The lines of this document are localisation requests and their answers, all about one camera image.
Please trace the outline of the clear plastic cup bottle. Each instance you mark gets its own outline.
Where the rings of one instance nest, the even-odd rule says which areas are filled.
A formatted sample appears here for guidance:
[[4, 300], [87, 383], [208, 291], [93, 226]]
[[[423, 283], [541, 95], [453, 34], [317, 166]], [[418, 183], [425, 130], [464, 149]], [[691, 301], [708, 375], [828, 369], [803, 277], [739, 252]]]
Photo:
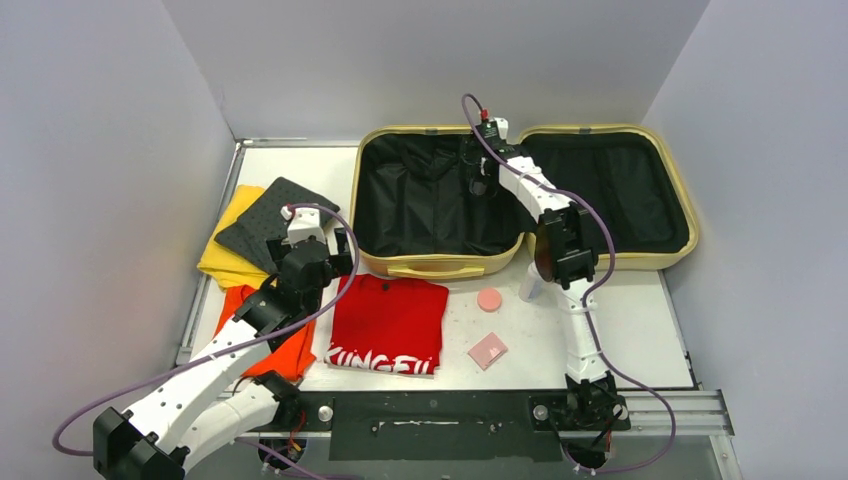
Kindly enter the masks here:
[[473, 173], [468, 182], [469, 192], [475, 197], [484, 197], [488, 194], [490, 177], [484, 173]]

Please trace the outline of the dark grey dotted cloth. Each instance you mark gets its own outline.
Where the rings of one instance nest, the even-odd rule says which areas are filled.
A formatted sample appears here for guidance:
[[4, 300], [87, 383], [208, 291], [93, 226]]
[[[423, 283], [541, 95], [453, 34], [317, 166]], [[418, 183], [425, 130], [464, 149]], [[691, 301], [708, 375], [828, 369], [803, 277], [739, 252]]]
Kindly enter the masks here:
[[214, 237], [216, 243], [267, 274], [277, 271], [267, 246], [268, 240], [282, 240], [288, 222], [281, 209], [294, 203], [314, 203], [339, 212], [340, 207], [316, 192], [284, 177], [275, 179], [267, 189], [260, 188], [256, 200]]

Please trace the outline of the red printed t-shirt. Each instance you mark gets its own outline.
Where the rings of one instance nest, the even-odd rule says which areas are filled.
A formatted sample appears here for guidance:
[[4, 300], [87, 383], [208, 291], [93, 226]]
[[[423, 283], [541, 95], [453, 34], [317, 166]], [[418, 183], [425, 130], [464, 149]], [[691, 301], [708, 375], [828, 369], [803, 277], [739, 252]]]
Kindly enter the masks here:
[[420, 279], [355, 277], [334, 307], [331, 366], [404, 376], [440, 367], [449, 289]]

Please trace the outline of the white spray bottle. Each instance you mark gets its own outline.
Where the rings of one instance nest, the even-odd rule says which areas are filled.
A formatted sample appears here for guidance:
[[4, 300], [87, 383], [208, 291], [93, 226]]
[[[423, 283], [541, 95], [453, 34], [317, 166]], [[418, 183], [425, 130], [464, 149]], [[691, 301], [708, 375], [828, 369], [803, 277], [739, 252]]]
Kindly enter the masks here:
[[544, 285], [545, 281], [536, 264], [530, 262], [520, 284], [518, 296], [523, 302], [531, 303], [541, 294]]

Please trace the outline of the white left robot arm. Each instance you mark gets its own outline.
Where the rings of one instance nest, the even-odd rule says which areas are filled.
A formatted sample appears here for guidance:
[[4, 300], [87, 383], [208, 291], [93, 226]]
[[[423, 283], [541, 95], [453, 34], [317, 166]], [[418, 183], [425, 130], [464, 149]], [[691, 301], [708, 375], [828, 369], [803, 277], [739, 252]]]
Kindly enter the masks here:
[[240, 435], [298, 419], [298, 389], [283, 376], [256, 376], [244, 391], [217, 398], [244, 372], [327, 311], [323, 291], [353, 274], [359, 260], [349, 226], [335, 230], [337, 251], [310, 228], [291, 227], [277, 271], [225, 322], [195, 359], [123, 411], [93, 423], [93, 467], [105, 479], [183, 479]]

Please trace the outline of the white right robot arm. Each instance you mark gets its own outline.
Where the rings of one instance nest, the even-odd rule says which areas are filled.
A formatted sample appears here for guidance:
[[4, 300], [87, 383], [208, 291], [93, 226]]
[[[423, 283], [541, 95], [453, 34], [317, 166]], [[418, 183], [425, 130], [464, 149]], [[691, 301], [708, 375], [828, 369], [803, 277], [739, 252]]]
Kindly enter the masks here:
[[508, 144], [497, 128], [473, 133], [471, 186], [475, 195], [499, 187], [536, 220], [536, 243], [520, 295], [531, 300], [545, 283], [558, 286], [565, 333], [565, 415], [568, 428], [608, 433], [625, 406], [604, 360], [590, 318], [595, 307], [598, 255], [587, 237], [595, 216], [576, 195], [558, 190], [534, 160]]

